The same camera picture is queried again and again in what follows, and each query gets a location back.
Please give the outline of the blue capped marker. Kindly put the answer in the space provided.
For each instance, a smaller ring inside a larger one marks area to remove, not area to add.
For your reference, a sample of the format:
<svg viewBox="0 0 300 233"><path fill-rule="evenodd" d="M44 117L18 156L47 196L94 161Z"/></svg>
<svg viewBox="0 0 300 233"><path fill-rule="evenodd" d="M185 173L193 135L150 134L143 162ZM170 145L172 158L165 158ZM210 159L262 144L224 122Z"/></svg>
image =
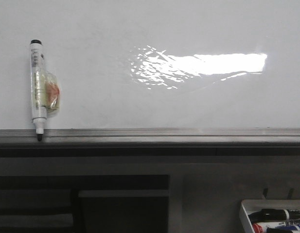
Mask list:
<svg viewBox="0 0 300 233"><path fill-rule="evenodd" d="M300 233L300 225L291 225L283 228L268 228L267 233Z"/></svg>

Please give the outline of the red capped marker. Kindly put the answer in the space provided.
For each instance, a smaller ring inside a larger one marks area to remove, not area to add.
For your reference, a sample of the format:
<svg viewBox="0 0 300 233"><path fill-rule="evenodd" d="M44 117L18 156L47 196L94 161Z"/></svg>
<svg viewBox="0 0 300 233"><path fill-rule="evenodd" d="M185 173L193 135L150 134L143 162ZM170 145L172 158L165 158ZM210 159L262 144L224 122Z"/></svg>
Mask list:
<svg viewBox="0 0 300 233"><path fill-rule="evenodd" d="M300 231L300 222L258 222L253 223L252 228L255 233L266 233L267 229L280 229L280 230L291 230L291 231Z"/></svg>

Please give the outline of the black capped marker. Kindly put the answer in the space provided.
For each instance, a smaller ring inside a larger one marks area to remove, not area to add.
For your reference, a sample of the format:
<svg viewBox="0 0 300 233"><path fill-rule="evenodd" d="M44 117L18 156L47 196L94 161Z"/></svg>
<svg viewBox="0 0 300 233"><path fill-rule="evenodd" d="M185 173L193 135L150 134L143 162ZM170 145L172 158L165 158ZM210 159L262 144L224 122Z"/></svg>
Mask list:
<svg viewBox="0 0 300 233"><path fill-rule="evenodd" d="M299 220L300 209L261 209L248 215L251 223Z"/></svg>

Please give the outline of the black wall hook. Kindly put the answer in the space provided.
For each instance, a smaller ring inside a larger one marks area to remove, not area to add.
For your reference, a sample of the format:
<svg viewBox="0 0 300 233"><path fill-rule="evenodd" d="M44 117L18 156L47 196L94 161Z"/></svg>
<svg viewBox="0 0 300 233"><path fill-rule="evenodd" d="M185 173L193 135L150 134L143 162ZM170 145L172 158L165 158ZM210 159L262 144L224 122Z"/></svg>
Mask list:
<svg viewBox="0 0 300 233"><path fill-rule="evenodd" d="M262 199L265 200L267 198L268 188L264 188L262 192Z"/></svg>
<svg viewBox="0 0 300 233"><path fill-rule="evenodd" d="M294 193L294 188L290 188L289 192L288 192L288 195L287 195L287 199L288 200L292 199L293 193Z"/></svg>

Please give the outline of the white marker tray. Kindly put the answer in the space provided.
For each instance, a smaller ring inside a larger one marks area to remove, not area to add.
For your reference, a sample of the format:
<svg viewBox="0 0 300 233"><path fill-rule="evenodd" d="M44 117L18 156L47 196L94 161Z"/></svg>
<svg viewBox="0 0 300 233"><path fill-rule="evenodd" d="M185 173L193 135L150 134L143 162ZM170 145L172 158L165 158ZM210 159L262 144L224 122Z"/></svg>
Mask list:
<svg viewBox="0 0 300 233"><path fill-rule="evenodd" d="M300 200L243 200L239 211L239 218L246 233L253 233L254 229L248 218L249 214L261 209L300 209Z"/></svg>

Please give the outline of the left black wall hook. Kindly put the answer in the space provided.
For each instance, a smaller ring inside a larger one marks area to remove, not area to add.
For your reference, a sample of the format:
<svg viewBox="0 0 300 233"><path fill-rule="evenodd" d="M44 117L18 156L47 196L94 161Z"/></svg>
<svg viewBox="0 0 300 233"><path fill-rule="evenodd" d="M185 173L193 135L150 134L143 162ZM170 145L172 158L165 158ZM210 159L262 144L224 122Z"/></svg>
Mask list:
<svg viewBox="0 0 300 233"><path fill-rule="evenodd" d="M267 198L268 188L264 188L262 192L262 199L265 200Z"/></svg>

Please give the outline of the white whiteboard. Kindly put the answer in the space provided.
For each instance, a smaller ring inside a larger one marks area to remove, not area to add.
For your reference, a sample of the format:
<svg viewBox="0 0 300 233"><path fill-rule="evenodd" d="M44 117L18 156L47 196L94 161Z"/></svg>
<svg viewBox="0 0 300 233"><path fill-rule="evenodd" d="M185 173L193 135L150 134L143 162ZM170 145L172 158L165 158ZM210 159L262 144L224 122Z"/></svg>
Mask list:
<svg viewBox="0 0 300 233"><path fill-rule="evenodd" d="M33 39L49 129L300 128L300 0L0 0L0 129L32 128Z"/></svg>

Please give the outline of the white marker with taped magnet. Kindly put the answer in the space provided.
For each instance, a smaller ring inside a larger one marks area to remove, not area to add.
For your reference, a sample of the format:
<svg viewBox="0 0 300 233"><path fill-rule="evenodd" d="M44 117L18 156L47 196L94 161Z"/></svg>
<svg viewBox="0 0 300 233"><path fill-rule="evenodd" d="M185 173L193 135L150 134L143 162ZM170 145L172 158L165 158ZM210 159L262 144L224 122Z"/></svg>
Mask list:
<svg viewBox="0 0 300 233"><path fill-rule="evenodd" d="M60 88L55 75L45 68L43 44L40 40L31 40L31 108L32 124L37 140L41 141L48 115L56 114L60 108Z"/></svg>

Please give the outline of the aluminium whiteboard tray ledge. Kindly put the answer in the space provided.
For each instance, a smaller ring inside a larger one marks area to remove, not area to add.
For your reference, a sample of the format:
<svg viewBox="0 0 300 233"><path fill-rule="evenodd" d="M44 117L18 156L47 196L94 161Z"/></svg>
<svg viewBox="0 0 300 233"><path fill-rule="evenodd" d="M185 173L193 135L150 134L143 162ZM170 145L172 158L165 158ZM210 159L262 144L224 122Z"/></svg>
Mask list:
<svg viewBox="0 0 300 233"><path fill-rule="evenodd" d="M300 128L0 130L0 149L300 148Z"/></svg>

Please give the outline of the right black wall hook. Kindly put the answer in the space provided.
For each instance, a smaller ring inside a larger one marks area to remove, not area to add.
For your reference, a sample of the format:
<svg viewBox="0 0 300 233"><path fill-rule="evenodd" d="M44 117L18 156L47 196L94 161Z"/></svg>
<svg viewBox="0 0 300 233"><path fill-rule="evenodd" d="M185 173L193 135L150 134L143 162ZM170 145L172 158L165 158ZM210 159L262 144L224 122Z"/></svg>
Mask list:
<svg viewBox="0 0 300 233"><path fill-rule="evenodd" d="M287 195L287 199L288 200L292 199L293 193L294 193L294 188L290 188L289 192L288 192L288 195Z"/></svg>

